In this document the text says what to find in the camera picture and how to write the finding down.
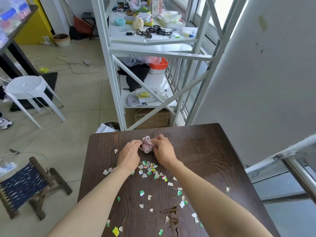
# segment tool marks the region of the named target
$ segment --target hand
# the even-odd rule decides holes
[[[124,168],[128,173],[135,171],[140,161],[137,151],[142,143],[141,140],[128,142],[118,155],[117,167]]]
[[[167,137],[160,134],[156,139],[150,141],[156,145],[153,147],[153,151],[159,163],[165,168],[170,169],[174,163],[178,162],[173,146]]]

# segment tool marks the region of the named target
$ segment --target forearm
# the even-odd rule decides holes
[[[210,236],[271,237],[246,209],[211,183],[186,168],[182,162],[170,167]]]
[[[130,175],[116,167],[53,228],[48,237],[100,237],[122,184]]]

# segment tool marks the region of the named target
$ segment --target wooden stool leg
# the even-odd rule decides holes
[[[72,189],[67,184],[67,182],[60,176],[60,174],[55,170],[55,168],[49,169],[50,174],[54,177],[55,181],[61,185],[61,188],[65,191],[67,195],[72,193]]]
[[[38,200],[32,199],[28,201],[33,211],[35,212],[35,214],[40,220],[43,220],[46,217],[44,211],[42,211],[42,206],[44,203],[44,198],[47,193],[47,190],[48,190],[48,186],[46,186],[44,189],[40,191]]]

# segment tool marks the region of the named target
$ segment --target tiled floor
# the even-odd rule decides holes
[[[101,122],[117,120],[98,40],[75,41],[66,48],[27,45],[22,46],[22,49],[35,67],[64,63],[56,57],[74,63],[82,63],[83,59],[89,59],[89,68],[75,65],[72,71],[97,73],[73,74],[67,69],[67,65],[49,67],[50,71],[62,70],[58,72],[55,92],[65,107],[61,107],[56,99],[54,103],[61,107],[66,122],[62,122],[56,114],[51,114],[44,107],[40,113],[31,110],[30,113],[42,126],[42,129],[39,129],[23,112],[9,112],[11,103],[0,103],[0,111],[4,117],[14,122],[8,130],[0,130],[0,155],[8,153],[9,148],[19,150],[27,145],[23,151],[37,153],[20,153],[6,158],[6,161],[15,162],[19,169],[28,163],[29,157],[35,156],[43,167],[54,167],[73,189],[69,196],[59,191],[45,198],[43,210],[46,218],[41,222],[28,204],[21,207],[20,216],[14,220],[9,219],[0,204],[0,233],[3,237],[41,237],[50,231],[77,202],[89,136],[96,131]]]

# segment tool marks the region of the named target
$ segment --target wood grain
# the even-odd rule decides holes
[[[142,139],[147,135],[155,138],[159,134],[168,137],[177,158],[185,166],[249,210],[274,237],[280,236],[219,124],[91,135],[78,201],[106,177],[102,174],[105,169],[116,166],[117,156],[127,142]],[[138,153],[141,160],[158,164],[153,154],[145,154],[142,151]],[[182,195],[177,195],[177,188],[180,186],[172,179],[173,176],[168,170],[158,164],[157,171],[165,174],[168,180],[173,182],[173,187],[168,186],[161,177],[155,180],[153,175],[148,175],[143,179],[138,170],[136,169],[135,174],[130,175],[121,187],[118,193],[121,201],[114,201],[109,216],[110,227],[105,227],[102,236],[110,236],[114,226],[123,226],[121,237],[158,236],[160,229],[164,231],[163,236],[177,236],[176,228],[181,237],[208,236],[205,229],[195,223],[192,217],[195,211],[190,200],[188,205],[180,208]],[[145,192],[142,197],[139,195],[140,190]],[[144,208],[141,209],[139,204],[144,204]],[[166,215],[170,220],[164,224]]]

